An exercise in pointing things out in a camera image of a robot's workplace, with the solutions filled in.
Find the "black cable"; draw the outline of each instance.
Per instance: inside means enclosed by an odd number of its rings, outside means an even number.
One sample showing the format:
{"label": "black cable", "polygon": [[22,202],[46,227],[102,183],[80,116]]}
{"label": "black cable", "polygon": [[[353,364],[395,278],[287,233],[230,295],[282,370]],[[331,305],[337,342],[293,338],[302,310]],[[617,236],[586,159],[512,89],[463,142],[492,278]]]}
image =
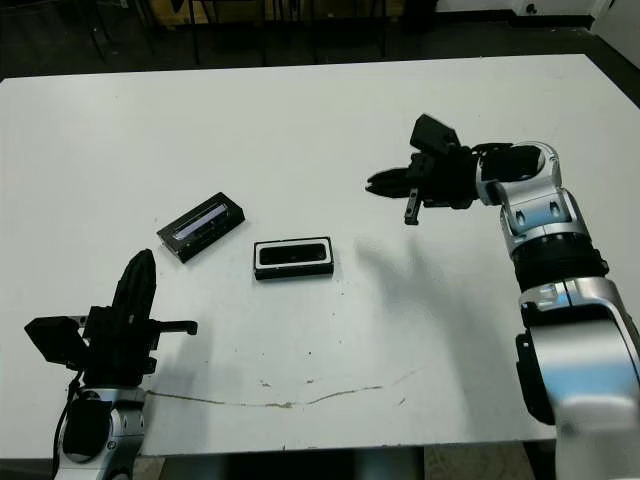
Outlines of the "black cable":
{"label": "black cable", "polygon": [[58,424],[56,425],[56,431],[53,434],[53,465],[51,471],[51,480],[56,477],[58,473],[58,467],[60,466],[60,456],[58,455],[58,437],[60,436],[60,430],[62,429],[62,423],[64,422],[65,417],[67,416],[67,412],[69,411],[69,406],[73,401],[73,397],[76,394],[78,388],[80,388],[80,377],[82,376],[82,370],[80,370],[73,380],[69,383],[69,387],[67,388],[67,402],[64,404],[64,408],[62,409],[62,413],[60,414],[60,418],[58,419]]}

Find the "floor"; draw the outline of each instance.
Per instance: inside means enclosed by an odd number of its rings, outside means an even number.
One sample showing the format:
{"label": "floor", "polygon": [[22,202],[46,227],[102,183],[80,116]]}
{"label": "floor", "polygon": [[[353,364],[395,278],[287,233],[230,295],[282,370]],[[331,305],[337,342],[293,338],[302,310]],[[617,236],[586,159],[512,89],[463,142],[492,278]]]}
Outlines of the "floor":
{"label": "floor", "polygon": [[[50,471],[48,460],[0,462],[3,480],[45,480]],[[140,457],[133,479],[247,480],[268,472],[279,480],[535,480],[518,443]]]}
{"label": "floor", "polygon": [[[235,26],[215,32],[200,28],[202,63],[198,66],[194,61],[188,29],[159,29],[151,32],[151,42],[148,42],[130,9],[121,8],[119,2],[109,3],[106,0],[101,0],[99,8],[111,37],[108,41],[103,31],[95,31],[105,55],[104,61],[98,57],[72,2],[58,1],[55,8],[37,14],[0,18],[0,80],[32,75],[262,65],[261,36],[255,28]],[[400,23],[389,22],[384,57],[380,49],[380,25],[375,22],[323,22],[314,38],[318,63],[584,53],[640,107],[640,71],[581,27],[516,28],[507,20],[461,22],[447,18],[446,21],[438,20],[425,33],[408,33]],[[268,65],[314,63],[311,40],[304,25],[268,25]],[[525,449],[536,478],[551,479],[552,446],[525,445]],[[473,451],[431,449],[426,452],[425,464],[435,462],[436,467],[431,469],[434,473],[427,478],[485,478],[479,475],[477,468],[472,468],[475,465],[473,458],[488,469],[486,478],[500,478],[497,472],[513,473],[513,469],[518,470],[523,462],[526,463],[524,451],[519,447],[513,451],[502,447],[495,450],[476,448]],[[530,473],[524,471],[522,475],[505,478],[529,478]],[[141,478],[157,478],[157,473]]]}

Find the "chair leg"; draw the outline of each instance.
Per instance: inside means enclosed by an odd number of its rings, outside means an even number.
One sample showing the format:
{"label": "chair leg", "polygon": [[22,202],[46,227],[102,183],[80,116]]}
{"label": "chair leg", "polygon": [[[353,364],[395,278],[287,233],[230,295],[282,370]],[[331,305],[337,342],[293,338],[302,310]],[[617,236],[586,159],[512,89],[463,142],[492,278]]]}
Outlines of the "chair leg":
{"label": "chair leg", "polygon": [[4,37],[2,28],[4,27],[4,17],[0,15],[0,82],[4,80]]}
{"label": "chair leg", "polygon": [[387,56],[387,0],[382,0],[382,44],[380,46],[382,58]]}
{"label": "chair leg", "polygon": [[149,22],[149,18],[147,17],[146,12],[144,11],[144,6],[138,0],[132,0],[132,2],[133,2],[133,9],[134,9],[133,14],[138,19],[138,24],[142,29],[142,35],[144,35],[144,40],[147,42],[147,46],[149,47],[151,54],[155,55],[156,52],[155,52],[155,49],[153,48],[153,41],[151,40],[151,36],[149,35],[149,27],[151,24]]}
{"label": "chair leg", "polygon": [[45,18],[46,14],[37,15],[37,17],[38,17],[38,20],[40,20],[40,23],[42,25],[42,29],[47,31],[47,34],[49,34],[49,37],[52,37],[53,35],[51,35],[52,34],[51,27],[49,26],[49,22],[47,22],[47,20]]}
{"label": "chair leg", "polygon": [[267,0],[258,0],[260,2],[260,15],[262,16],[261,25],[261,43],[260,49],[262,53],[262,66],[267,66]]}
{"label": "chair leg", "polygon": [[[9,0],[9,5],[11,5],[12,7],[19,7],[19,4],[17,3],[17,0]],[[38,48],[37,42],[33,41],[33,38],[29,34],[29,31],[25,28],[24,24],[22,23],[22,20],[20,19],[20,15],[16,15],[14,17],[14,22],[13,23],[16,25],[18,30],[20,30],[20,33],[22,34],[22,37],[25,39],[25,41],[27,42],[29,47],[33,50],[33,55],[35,57],[40,58],[41,57],[40,48]]]}
{"label": "chair leg", "polygon": [[98,45],[98,40],[96,39],[95,32],[93,31],[93,27],[91,27],[91,24],[87,20],[87,16],[84,14],[84,11],[82,10],[82,5],[80,4],[80,1],[74,0],[73,3],[75,4],[76,10],[82,20],[82,23],[84,23],[87,31],[89,32],[89,37],[91,37],[91,43],[93,43],[93,46],[96,49],[96,52],[98,52],[98,56],[100,57],[100,59],[102,59],[102,61],[106,61],[106,58],[104,57],[104,53],[102,53],[102,49],[100,48],[100,45]]}
{"label": "chair leg", "polygon": [[220,14],[218,13],[218,7],[216,7],[215,0],[211,2],[211,8],[213,9],[213,16],[216,17],[216,23],[220,23]]}
{"label": "chair leg", "polygon": [[[213,24],[213,20],[211,20],[211,15],[209,15],[209,10],[207,10],[207,4],[205,2],[200,2],[200,5],[202,5],[202,10],[204,10],[204,16],[207,19],[207,23],[209,25]],[[212,4],[213,8],[214,8],[214,13],[215,13],[215,8],[216,8],[216,4],[215,2],[213,2]]]}
{"label": "chair leg", "polygon": [[96,14],[96,18],[98,19],[98,23],[100,24],[100,29],[102,30],[104,38],[107,39],[107,42],[111,43],[111,37],[109,36],[109,32],[107,31],[107,27],[105,27],[105,25],[104,25],[104,19],[102,18],[102,15],[100,14],[100,9],[98,8],[98,2],[96,0],[93,0],[93,9],[94,9],[94,12]]}
{"label": "chair leg", "polygon": [[140,8],[142,9],[142,16],[144,17],[144,21],[147,22],[147,26],[149,28],[157,27],[158,20],[156,19],[156,15],[153,12],[151,5],[149,4],[149,0],[141,0]]}
{"label": "chair leg", "polygon": [[318,63],[318,45],[316,42],[316,6],[315,0],[309,0],[309,9],[311,10],[311,49],[313,52],[313,63]]}
{"label": "chair leg", "polygon": [[189,20],[191,27],[191,36],[193,37],[193,57],[196,60],[196,64],[200,65],[200,52],[198,51],[198,35],[196,33],[196,20],[193,14],[193,2],[195,0],[187,0],[189,2]]}

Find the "white table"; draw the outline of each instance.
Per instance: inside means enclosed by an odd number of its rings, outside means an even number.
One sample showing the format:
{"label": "white table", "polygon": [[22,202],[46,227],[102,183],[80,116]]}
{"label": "white table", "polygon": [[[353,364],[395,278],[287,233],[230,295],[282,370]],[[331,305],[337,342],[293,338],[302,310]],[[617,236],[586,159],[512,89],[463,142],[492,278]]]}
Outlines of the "white table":
{"label": "white table", "polygon": [[[422,112],[465,144],[554,145],[640,315],[640,112],[584,56],[5,80],[0,458],[50,455],[71,376],[24,325],[109,304],[144,247],[154,318],[200,324],[160,341],[144,454],[552,437],[521,398],[498,209],[411,228],[403,201],[364,192],[408,164]],[[247,221],[180,264],[156,230],[218,191]],[[255,281],[253,242],[314,235],[331,236],[332,278]]]}

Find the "black floor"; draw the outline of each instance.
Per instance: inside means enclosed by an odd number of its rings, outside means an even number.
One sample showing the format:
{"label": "black floor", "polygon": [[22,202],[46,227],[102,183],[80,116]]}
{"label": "black floor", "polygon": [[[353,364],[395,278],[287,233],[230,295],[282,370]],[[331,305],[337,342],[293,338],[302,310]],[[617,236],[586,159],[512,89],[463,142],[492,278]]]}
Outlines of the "black floor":
{"label": "black floor", "polygon": [[[237,68],[262,65],[261,31],[250,26],[200,28],[200,66],[195,64],[191,32],[155,29],[151,51],[131,9],[101,3],[108,42],[98,30],[101,60],[73,8],[58,2],[38,13],[3,16],[0,78],[31,75]],[[513,27],[507,21],[437,22],[428,32],[408,33],[397,22],[386,28],[381,52],[377,21],[331,21],[311,34],[308,24],[269,24],[267,64],[375,62],[501,55],[584,53],[640,106],[640,71],[598,37],[581,27]],[[312,44],[317,45],[316,56]]]}

